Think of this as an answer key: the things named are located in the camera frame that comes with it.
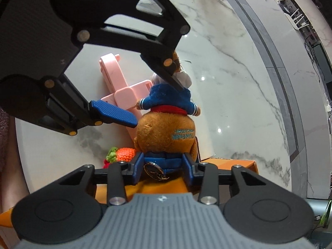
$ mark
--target orange box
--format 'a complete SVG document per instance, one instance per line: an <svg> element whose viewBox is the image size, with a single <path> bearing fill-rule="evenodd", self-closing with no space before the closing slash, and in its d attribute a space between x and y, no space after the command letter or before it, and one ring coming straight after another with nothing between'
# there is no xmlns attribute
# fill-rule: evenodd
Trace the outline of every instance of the orange box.
<svg viewBox="0 0 332 249"><path fill-rule="evenodd" d="M241 165L247 169L258 174L256 162L253 160L235 160L235 159L223 159L223 158L208 158L203 160L204 162L215 164L218 169L230 170L234 165Z"/></svg>

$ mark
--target pink fabric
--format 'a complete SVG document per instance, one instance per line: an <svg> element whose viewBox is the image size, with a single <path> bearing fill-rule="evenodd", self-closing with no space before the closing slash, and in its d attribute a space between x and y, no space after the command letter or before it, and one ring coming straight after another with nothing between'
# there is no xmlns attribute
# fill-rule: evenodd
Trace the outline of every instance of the pink fabric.
<svg viewBox="0 0 332 249"><path fill-rule="evenodd" d="M8 146L9 115L0 108L0 172L5 165Z"/></svg>

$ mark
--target gray gripper base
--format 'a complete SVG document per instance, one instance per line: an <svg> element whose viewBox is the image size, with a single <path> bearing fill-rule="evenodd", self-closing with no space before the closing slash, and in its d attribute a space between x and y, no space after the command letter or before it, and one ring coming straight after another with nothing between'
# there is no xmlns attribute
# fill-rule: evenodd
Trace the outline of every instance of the gray gripper base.
<svg viewBox="0 0 332 249"><path fill-rule="evenodd" d="M266 244L236 232L215 205L187 194L136 194L107 209L100 223L78 240L39 245L21 241L15 249L314 249L305 238Z"/></svg>

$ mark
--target stuffed toy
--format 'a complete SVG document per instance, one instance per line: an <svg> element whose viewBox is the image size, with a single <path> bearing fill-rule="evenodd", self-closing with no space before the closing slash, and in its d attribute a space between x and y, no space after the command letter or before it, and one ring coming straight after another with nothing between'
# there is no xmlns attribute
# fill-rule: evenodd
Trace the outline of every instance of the stuffed toy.
<svg viewBox="0 0 332 249"><path fill-rule="evenodd" d="M136 155L136 150L133 148L117 148L112 147L110 148L106 159L104 160L104 169L107 169L111 163L119 162L119 161L126 161L130 162L134 156Z"/></svg>
<svg viewBox="0 0 332 249"><path fill-rule="evenodd" d="M188 88L192 81L190 76L185 72L180 64L180 60L176 52L173 53L173 61L176 64L174 75L178 78L184 89L182 91L175 90L167 84L157 74L152 75L152 84L150 95L139 100L136 104L138 110L149 110L155 112L180 113L184 115L200 115L200 108L191 102L191 93Z"/></svg>
<svg viewBox="0 0 332 249"><path fill-rule="evenodd" d="M179 92L154 74L149 96L136 105L150 112L138 121L135 149L145 154L145 163L158 165L164 174L181 169L183 153L190 153L194 161L198 155L195 123L188 115L200 115L200 108L190 100L192 82L176 52L173 61L177 65L174 74L184 89Z"/></svg>

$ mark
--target blue jacket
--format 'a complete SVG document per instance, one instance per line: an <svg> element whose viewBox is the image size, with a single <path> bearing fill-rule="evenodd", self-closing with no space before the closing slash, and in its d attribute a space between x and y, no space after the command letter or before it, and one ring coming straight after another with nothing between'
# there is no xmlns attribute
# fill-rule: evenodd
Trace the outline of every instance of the blue jacket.
<svg viewBox="0 0 332 249"><path fill-rule="evenodd" d="M171 105L185 110L189 115L195 115L198 108L190 98L190 91L186 88L179 92L169 84L157 84L151 87L148 97L140 100L139 107L141 110L149 110L154 106Z"/></svg>

